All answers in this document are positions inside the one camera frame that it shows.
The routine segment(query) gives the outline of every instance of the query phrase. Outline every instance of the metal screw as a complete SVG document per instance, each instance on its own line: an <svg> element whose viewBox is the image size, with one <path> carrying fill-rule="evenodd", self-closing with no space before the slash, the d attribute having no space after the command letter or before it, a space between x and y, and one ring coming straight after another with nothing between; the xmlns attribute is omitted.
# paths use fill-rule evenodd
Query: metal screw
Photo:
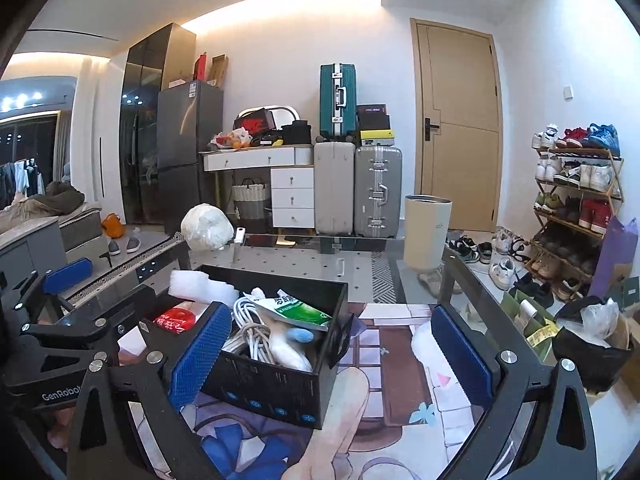
<svg viewBox="0 0 640 480"><path fill-rule="evenodd" d="M515 354L515 352L512 352L511 350L504 350L500 354L500 359L502 359L505 363L508 363L511 365L518 360L518 356Z"/></svg>
<svg viewBox="0 0 640 480"><path fill-rule="evenodd" d="M162 352L159 350L153 350L146 355L146 362L149 364L156 364L162 360Z"/></svg>
<svg viewBox="0 0 640 480"><path fill-rule="evenodd" d="M98 372L102 368L102 361L100 359L96 359L95 361L91 361L89 364L90 372Z"/></svg>
<svg viewBox="0 0 640 480"><path fill-rule="evenodd" d="M575 370L575 364L573 361L571 361L571 359L562 359L562 361L560 361L560 364L562 365L562 368L564 368L568 372L573 372Z"/></svg>

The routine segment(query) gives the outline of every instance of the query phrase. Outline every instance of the silver suitcase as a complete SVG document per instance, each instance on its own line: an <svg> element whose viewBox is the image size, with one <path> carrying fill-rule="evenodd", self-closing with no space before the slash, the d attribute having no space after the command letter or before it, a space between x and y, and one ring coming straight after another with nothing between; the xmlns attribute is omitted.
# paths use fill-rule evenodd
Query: silver suitcase
<svg viewBox="0 0 640 480"><path fill-rule="evenodd" d="M314 210L316 231L349 235L353 231L353 159L350 142L314 146Z"/></svg>
<svg viewBox="0 0 640 480"><path fill-rule="evenodd" d="M354 223L357 235L392 238L398 234L402 152L392 146L356 151Z"/></svg>

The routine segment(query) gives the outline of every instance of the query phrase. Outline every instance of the purple paper bag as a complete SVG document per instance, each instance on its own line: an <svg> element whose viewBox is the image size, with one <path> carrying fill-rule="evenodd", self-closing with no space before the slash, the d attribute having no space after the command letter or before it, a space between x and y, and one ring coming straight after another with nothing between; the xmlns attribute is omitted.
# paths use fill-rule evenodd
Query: purple paper bag
<svg viewBox="0 0 640 480"><path fill-rule="evenodd" d="M636 219L622 225L618 217L613 216L602 241L600 259L589 289L590 296L604 297L613 282L629 276L637 244Z"/></svg>

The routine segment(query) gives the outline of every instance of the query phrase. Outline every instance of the blue textured pad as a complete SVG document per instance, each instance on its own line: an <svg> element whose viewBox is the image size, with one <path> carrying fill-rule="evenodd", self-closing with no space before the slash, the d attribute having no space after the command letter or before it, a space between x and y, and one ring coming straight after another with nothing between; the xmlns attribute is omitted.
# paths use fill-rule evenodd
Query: blue textured pad
<svg viewBox="0 0 640 480"><path fill-rule="evenodd" d="M488 409L494 402L489 369L447 311L440 305L431 315L431 333L458 378L469 402Z"/></svg>
<svg viewBox="0 0 640 480"><path fill-rule="evenodd" d="M231 311L221 304L174 367L169 402L180 411L192 404L231 333Z"/></svg>
<svg viewBox="0 0 640 480"><path fill-rule="evenodd" d="M88 258L82 258L72 264L54 270L46 275L43 290L45 294L59 294L87 279L94 272L94 264Z"/></svg>

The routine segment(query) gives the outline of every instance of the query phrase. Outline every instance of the tall cabinet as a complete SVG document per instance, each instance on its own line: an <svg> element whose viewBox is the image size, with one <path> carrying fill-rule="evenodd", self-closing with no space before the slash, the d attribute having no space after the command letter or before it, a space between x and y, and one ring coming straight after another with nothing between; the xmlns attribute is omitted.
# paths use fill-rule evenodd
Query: tall cabinet
<svg viewBox="0 0 640 480"><path fill-rule="evenodd" d="M171 23L129 49L120 102L120 179L126 222L161 224L158 94L190 80L196 35Z"/></svg>

